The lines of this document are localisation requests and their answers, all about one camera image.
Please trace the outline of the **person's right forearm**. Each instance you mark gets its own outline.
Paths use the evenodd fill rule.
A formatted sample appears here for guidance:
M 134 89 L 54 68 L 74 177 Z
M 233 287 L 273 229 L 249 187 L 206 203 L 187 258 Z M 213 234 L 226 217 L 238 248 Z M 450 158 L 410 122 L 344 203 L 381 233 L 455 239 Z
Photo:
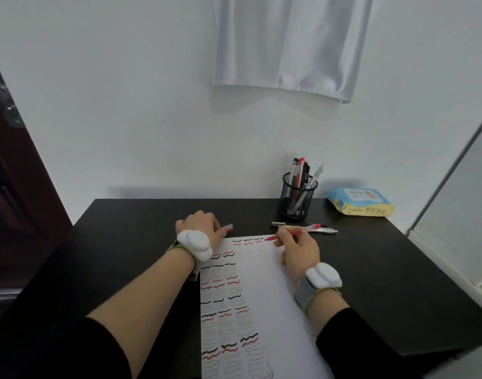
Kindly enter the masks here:
M 324 288 L 315 293 L 306 307 L 314 335 L 318 336 L 337 313 L 347 308 L 349 305 L 334 288 Z

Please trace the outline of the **clear pen with black cap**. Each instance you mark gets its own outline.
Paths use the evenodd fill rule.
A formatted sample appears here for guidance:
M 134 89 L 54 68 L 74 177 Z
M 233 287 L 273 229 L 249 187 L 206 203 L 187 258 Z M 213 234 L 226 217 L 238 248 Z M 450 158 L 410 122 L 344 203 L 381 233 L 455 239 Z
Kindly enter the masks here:
M 300 160 L 298 158 L 294 158 L 291 166 L 290 176 L 288 179 L 288 184 L 290 185 L 290 192 L 289 192 L 289 207 L 287 213 L 293 215 L 293 196 L 294 196 L 294 186 L 295 186 L 295 177 L 296 173 L 299 171 Z

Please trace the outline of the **person's left forearm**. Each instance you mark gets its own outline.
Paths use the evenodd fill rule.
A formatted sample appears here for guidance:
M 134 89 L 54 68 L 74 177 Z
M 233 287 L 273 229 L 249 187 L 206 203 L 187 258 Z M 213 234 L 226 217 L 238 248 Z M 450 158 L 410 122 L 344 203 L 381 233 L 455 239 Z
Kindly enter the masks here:
M 111 332 L 137 378 L 161 327 L 196 261 L 181 247 L 165 253 L 148 270 L 90 312 Z

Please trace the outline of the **white paper with wavy lines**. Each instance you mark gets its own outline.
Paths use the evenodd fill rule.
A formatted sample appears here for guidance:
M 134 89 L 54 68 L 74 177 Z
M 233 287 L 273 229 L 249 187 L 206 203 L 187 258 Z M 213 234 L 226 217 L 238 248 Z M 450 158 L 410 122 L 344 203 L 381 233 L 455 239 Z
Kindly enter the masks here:
M 200 265 L 202 379 L 335 379 L 268 235 L 223 239 Z

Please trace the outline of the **white wrist tracker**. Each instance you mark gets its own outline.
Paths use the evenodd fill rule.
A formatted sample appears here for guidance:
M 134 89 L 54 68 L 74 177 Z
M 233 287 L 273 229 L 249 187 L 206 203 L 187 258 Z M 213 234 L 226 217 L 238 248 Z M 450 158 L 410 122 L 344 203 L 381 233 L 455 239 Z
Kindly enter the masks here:
M 306 279 L 316 291 L 323 288 L 341 288 L 342 279 L 335 268 L 320 262 L 315 267 L 306 270 Z
M 178 245 L 186 249 L 197 262 L 206 262 L 212 257 L 212 247 L 208 236 L 199 230 L 183 230 L 176 238 Z

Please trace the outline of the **black mesh pen holder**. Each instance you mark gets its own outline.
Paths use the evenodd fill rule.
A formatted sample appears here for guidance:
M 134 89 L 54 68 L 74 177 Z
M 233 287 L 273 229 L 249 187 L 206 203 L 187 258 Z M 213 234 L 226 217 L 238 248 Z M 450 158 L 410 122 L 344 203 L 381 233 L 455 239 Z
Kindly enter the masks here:
M 278 212 L 288 218 L 304 219 L 312 202 L 314 191 L 319 183 L 315 181 L 311 188 L 298 188 L 290 182 L 290 172 L 282 177 L 282 191 L 277 205 Z

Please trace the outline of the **black sleeve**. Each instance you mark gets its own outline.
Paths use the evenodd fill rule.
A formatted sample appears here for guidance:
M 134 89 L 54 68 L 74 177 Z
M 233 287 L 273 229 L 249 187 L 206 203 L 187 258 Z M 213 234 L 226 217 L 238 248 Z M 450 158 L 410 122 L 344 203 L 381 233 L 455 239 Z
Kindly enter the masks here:
M 133 379 L 128 359 L 114 336 L 85 318 L 16 379 Z
M 325 324 L 316 346 L 335 379 L 423 379 L 423 374 L 461 352 L 401 356 L 351 308 Z

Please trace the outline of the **clear transparent pen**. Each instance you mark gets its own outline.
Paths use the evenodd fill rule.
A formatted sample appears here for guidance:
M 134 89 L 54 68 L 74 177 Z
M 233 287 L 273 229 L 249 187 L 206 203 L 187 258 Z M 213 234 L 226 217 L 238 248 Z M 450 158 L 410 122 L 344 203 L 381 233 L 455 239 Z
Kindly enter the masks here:
M 306 185 L 306 187 L 305 187 L 306 191 L 303 191 L 300 194 L 300 196 L 297 200 L 297 203 L 295 205 L 295 214 L 299 214 L 300 212 L 303 212 L 302 207 L 303 207 L 303 203 L 304 203 L 305 199 L 307 198 L 307 193 L 308 193 L 308 191 L 313 191 L 315 189 L 315 187 L 313 187 L 313 186 L 318 183 L 318 179 L 321 176 L 321 174 L 323 173 L 323 168 L 324 168 L 324 165 L 322 164 L 317 169 L 317 171 L 314 173 L 313 178 L 310 180 L 310 182 Z

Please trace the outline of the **dark brown door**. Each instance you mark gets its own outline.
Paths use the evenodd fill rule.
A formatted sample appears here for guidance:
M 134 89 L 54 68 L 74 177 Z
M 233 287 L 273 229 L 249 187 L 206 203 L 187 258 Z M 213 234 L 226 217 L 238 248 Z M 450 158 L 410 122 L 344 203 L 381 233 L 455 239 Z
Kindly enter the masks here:
M 71 228 L 0 72 L 0 313 Z

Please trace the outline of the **person's right hand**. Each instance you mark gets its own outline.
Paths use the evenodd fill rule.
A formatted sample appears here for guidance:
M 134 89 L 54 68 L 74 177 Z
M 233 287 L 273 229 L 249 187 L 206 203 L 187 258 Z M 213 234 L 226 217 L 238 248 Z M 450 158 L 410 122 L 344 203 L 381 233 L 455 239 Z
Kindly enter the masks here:
M 292 246 L 282 247 L 281 265 L 286 267 L 287 274 L 294 286 L 297 286 L 306 270 L 320 263 L 320 248 L 309 232 L 303 230 L 298 236 L 292 236 Z M 278 235 L 291 235 L 285 229 L 278 229 Z

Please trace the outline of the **white hanging cloth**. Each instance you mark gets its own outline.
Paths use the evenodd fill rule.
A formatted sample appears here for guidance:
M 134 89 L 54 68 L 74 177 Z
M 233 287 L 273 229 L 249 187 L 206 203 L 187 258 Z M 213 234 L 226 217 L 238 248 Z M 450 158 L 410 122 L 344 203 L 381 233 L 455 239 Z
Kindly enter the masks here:
M 376 1 L 212 0 L 212 85 L 284 89 L 350 103 Z

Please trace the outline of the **person's left hand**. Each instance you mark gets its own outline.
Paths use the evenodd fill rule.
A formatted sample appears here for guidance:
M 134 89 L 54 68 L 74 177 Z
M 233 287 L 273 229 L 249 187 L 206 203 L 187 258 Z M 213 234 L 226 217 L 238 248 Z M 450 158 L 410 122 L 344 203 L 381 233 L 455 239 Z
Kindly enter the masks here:
M 178 220 L 175 224 L 176 235 L 181 231 L 189 230 L 199 230 L 205 233 L 210 241 L 210 231 L 212 229 L 212 222 L 219 222 L 215 215 L 211 212 L 205 213 L 202 210 L 197 211 L 195 214 L 189 215 L 185 220 Z M 219 244 L 210 244 L 212 250 L 215 252 Z

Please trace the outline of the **blue and yellow tissue pack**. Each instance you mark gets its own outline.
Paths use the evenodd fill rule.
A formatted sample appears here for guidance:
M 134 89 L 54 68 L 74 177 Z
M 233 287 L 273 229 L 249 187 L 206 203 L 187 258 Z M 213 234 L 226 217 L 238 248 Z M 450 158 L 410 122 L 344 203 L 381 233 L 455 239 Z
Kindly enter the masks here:
M 348 216 L 389 217 L 395 206 L 375 189 L 337 187 L 326 198 L 339 213 Z

